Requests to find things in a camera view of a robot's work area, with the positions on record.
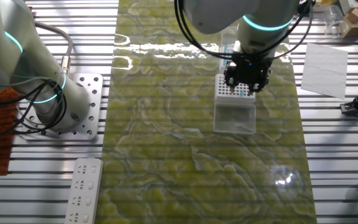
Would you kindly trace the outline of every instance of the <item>white paper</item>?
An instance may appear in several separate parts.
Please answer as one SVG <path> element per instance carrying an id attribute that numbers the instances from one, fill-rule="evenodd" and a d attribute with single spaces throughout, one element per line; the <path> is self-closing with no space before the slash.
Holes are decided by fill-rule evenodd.
<path id="1" fill-rule="evenodd" d="M 344 99 L 346 73 L 346 51 L 308 44 L 303 68 L 302 89 Z"/>

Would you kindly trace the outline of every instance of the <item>glass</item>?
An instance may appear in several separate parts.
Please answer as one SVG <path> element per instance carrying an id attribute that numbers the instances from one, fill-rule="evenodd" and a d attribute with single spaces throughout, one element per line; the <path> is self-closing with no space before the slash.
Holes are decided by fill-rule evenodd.
<path id="1" fill-rule="evenodd" d="M 324 11 L 324 20 L 327 37 L 341 38 L 349 30 L 349 24 L 343 19 L 343 14 L 338 6 L 329 6 Z"/>
<path id="2" fill-rule="evenodd" d="M 237 40 L 237 26 L 229 26 L 228 28 L 222 30 L 222 40 L 220 46 L 220 52 L 222 53 L 232 53 L 234 43 Z M 226 68 L 227 60 L 221 59 L 219 61 L 219 74 L 224 73 Z"/>

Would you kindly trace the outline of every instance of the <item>glowing cyan ring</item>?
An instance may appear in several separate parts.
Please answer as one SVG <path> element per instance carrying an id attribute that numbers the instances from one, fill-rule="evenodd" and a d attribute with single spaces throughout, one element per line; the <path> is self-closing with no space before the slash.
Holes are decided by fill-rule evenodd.
<path id="1" fill-rule="evenodd" d="M 253 28 L 256 29 L 260 29 L 260 30 L 264 30 L 264 31 L 276 31 L 276 30 L 280 30 L 282 28 L 285 28 L 286 26 L 290 25 L 292 19 L 287 22 L 286 24 L 282 25 L 282 26 L 278 26 L 278 27 L 264 27 L 264 26 L 260 26 L 254 22 L 252 22 L 250 19 L 248 19 L 246 16 L 242 17 L 250 26 L 252 26 Z"/>
<path id="2" fill-rule="evenodd" d="M 19 43 L 19 41 L 17 41 L 11 34 L 8 34 L 8 32 L 5 31 L 5 35 L 7 37 L 9 37 L 13 42 L 15 42 L 15 44 L 20 48 L 20 51 L 23 53 L 23 47 L 22 45 Z"/>
<path id="3" fill-rule="evenodd" d="M 64 79 L 63 85 L 62 85 L 62 91 L 63 91 L 63 89 L 64 89 L 64 87 L 65 87 L 65 85 L 66 85 L 66 75 L 63 75 L 63 76 L 65 77 L 65 79 Z M 34 103 L 46 103 L 46 102 L 49 102 L 49 101 L 55 99 L 59 94 L 60 94 L 60 93 L 57 93 L 55 96 L 53 96 L 53 97 L 51 97 L 51 98 L 49 98 L 49 99 L 47 99 L 47 100 L 44 100 L 44 101 L 36 101 L 36 102 L 34 102 Z"/>

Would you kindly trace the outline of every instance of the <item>black cable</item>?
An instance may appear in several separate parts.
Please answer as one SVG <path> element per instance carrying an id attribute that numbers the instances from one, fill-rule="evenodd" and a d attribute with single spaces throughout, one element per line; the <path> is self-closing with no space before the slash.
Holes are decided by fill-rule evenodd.
<path id="1" fill-rule="evenodd" d="M 48 83 L 49 83 L 49 82 L 43 83 L 43 84 L 39 85 L 39 86 L 36 88 L 36 89 L 38 89 L 38 90 L 37 90 L 36 94 L 34 95 L 33 99 L 30 101 L 30 105 L 29 105 L 29 107 L 26 109 L 26 111 L 25 111 L 25 113 L 23 114 L 23 116 L 20 118 L 19 121 L 17 121 L 17 122 L 16 122 L 12 127 L 10 127 L 8 130 L 6 130 L 6 131 L 0 133 L 0 137 L 1 137 L 1 136 L 4 136 L 4 135 L 6 135 L 6 134 L 9 134 L 9 133 L 10 133 L 11 131 L 13 131 L 21 122 L 24 121 L 24 118 L 29 114 L 30 109 L 31 109 L 32 105 L 34 104 L 34 102 L 36 101 L 37 97 L 41 94 L 42 90 L 48 85 Z"/>
<path id="2" fill-rule="evenodd" d="M 276 43 L 274 43 L 272 46 L 268 47 L 267 49 L 259 52 L 258 54 L 265 54 L 267 52 L 269 52 L 270 50 L 273 50 L 275 47 L 277 47 L 278 45 L 280 45 L 291 33 L 292 31 L 295 30 L 295 28 L 298 26 L 298 24 L 301 22 L 301 20 L 307 15 L 307 13 L 309 12 L 309 7 L 312 8 L 312 13 L 313 13 L 313 0 L 309 0 L 309 3 L 306 5 L 305 9 L 303 10 L 302 14 L 299 16 L 299 18 L 296 20 L 296 22 L 294 23 L 294 25 L 291 27 L 291 29 L 287 30 L 287 32 L 285 33 L 285 35 L 280 38 Z"/>
<path id="3" fill-rule="evenodd" d="M 30 93 L 24 95 L 24 96 L 21 96 L 20 98 L 16 99 L 16 100 L 12 100 L 12 101 L 8 101 L 8 102 L 2 102 L 0 103 L 0 106 L 2 105 L 10 105 L 10 104 L 13 104 L 13 103 L 18 103 L 28 97 L 30 97 L 31 95 L 33 95 L 34 93 L 36 93 L 37 91 L 39 91 L 39 89 L 41 88 L 42 85 L 39 85 L 36 89 L 34 89 L 33 91 L 31 91 Z"/>
<path id="4" fill-rule="evenodd" d="M 66 112 L 67 112 L 67 99 L 66 99 L 66 96 L 63 94 L 63 90 L 60 85 L 58 86 L 58 91 L 56 94 L 59 97 L 63 98 L 64 105 L 62 107 L 62 104 L 59 104 L 59 110 L 56 113 L 56 117 L 55 117 L 54 121 L 52 121 L 50 124 L 46 125 L 44 128 L 39 129 L 39 128 L 28 127 L 28 125 L 25 124 L 24 120 L 22 120 L 21 124 L 23 124 L 24 126 L 26 126 L 29 129 L 34 129 L 36 131 L 29 131 L 29 130 L 26 132 L 15 131 L 15 133 L 17 133 L 17 134 L 35 134 L 35 133 L 40 133 L 42 131 L 46 131 L 48 129 L 55 127 L 65 117 Z"/>
<path id="5" fill-rule="evenodd" d="M 306 37 L 309 35 L 309 31 L 311 29 L 311 25 L 313 23 L 313 5 L 310 6 L 310 13 L 309 13 L 309 16 L 310 16 L 310 19 L 309 19 L 309 25 L 308 25 L 308 29 L 306 30 L 306 33 L 304 34 L 304 36 L 302 37 L 302 39 L 299 41 L 299 43 L 297 43 L 291 50 L 285 52 L 284 54 L 281 54 L 277 57 L 274 57 L 273 59 L 278 59 L 284 55 L 287 55 L 291 52 L 293 52 L 296 48 L 298 48 L 302 43 L 303 41 L 306 39 Z"/>
<path id="6" fill-rule="evenodd" d="M 206 49 L 204 49 L 200 43 L 198 43 L 196 41 L 196 39 L 193 37 L 193 35 L 190 32 L 190 29 L 188 28 L 186 21 L 185 21 L 185 16 L 184 16 L 184 10 L 183 10 L 183 0 L 174 0 L 174 4 L 175 4 L 175 15 L 177 18 L 177 22 L 179 25 L 179 28 L 182 32 L 182 34 L 186 37 L 186 39 L 193 44 L 195 47 L 197 47 L 198 49 L 206 52 L 207 54 L 210 54 L 214 57 L 217 58 L 221 58 L 224 60 L 231 60 L 232 57 L 257 57 L 259 55 L 262 55 L 264 53 L 267 53 L 269 50 L 274 49 L 276 46 L 278 46 L 279 44 L 281 44 L 291 33 L 292 31 L 295 29 L 295 27 L 301 22 L 302 18 L 304 18 L 308 12 L 307 8 L 308 6 L 312 6 L 313 0 L 309 0 L 308 4 L 305 7 L 305 10 L 303 11 L 303 13 L 300 15 L 300 17 L 298 18 L 298 20 L 294 23 L 294 25 L 292 26 L 292 28 L 290 30 L 288 30 L 286 32 L 286 34 L 280 39 L 278 40 L 276 43 L 274 43 L 272 46 L 270 46 L 269 48 L 258 52 L 256 54 L 246 54 L 246 53 L 220 53 L 220 52 L 210 52 Z"/>
<path id="7" fill-rule="evenodd" d="M 39 27 L 41 29 L 49 30 L 50 32 L 54 32 L 54 33 L 62 35 L 68 41 L 68 47 L 67 47 L 67 51 L 66 51 L 65 56 L 70 56 L 71 55 L 71 51 L 73 50 L 73 40 L 71 39 L 71 37 L 66 32 L 62 31 L 59 28 L 56 28 L 56 27 L 50 26 L 50 25 L 46 25 L 46 24 L 41 23 L 41 22 L 35 22 L 35 26 Z"/>
<path id="8" fill-rule="evenodd" d="M 220 58 L 220 59 L 224 59 L 224 60 L 230 60 L 230 57 L 224 57 L 222 55 L 231 55 L 231 54 L 224 54 L 224 53 L 218 53 L 218 52 L 210 52 L 209 50 L 206 50 L 204 47 L 202 47 L 200 45 L 200 43 L 198 43 L 195 38 L 193 37 L 193 35 L 191 34 L 186 22 L 185 22 L 185 17 L 183 14 L 183 0 L 174 0 L 175 3 L 175 16 L 177 18 L 177 22 L 179 25 L 179 28 L 182 32 L 182 34 L 186 37 L 186 39 L 193 44 L 195 47 L 197 47 L 198 49 L 206 52 L 207 54 L 210 54 L 214 57 Z"/>

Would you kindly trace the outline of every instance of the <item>metal rail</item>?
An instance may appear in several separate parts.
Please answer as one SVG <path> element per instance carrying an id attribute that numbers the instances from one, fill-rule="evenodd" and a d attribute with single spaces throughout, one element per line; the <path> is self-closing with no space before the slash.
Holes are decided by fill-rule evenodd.
<path id="1" fill-rule="evenodd" d="M 0 223 L 64 223 L 75 159 L 101 157 L 118 0 L 39 0 L 27 4 L 33 7 L 37 21 L 72 36 L 75 53 L 71 72 L 104 77 L 96 143 L 31 143 L 15 138 L 9 175 L 0 177 Z M 306 26 L 305 21 L 295 29 L 290 43 L 300 40 Z M 316 20 L 305 43 L 292 54 L 316 213 L 319 223 L 358 223 L 358 118 L 342 116 L 339 110 L 340 103 L 358 95 L 358 41 L 326 39 L 323 30 L 323 21 Z M 61 60 L 66 41 L 42 29 L 38 32 Z M 308 42 L 349 52 L 345 100 L 301 90 Z"/>

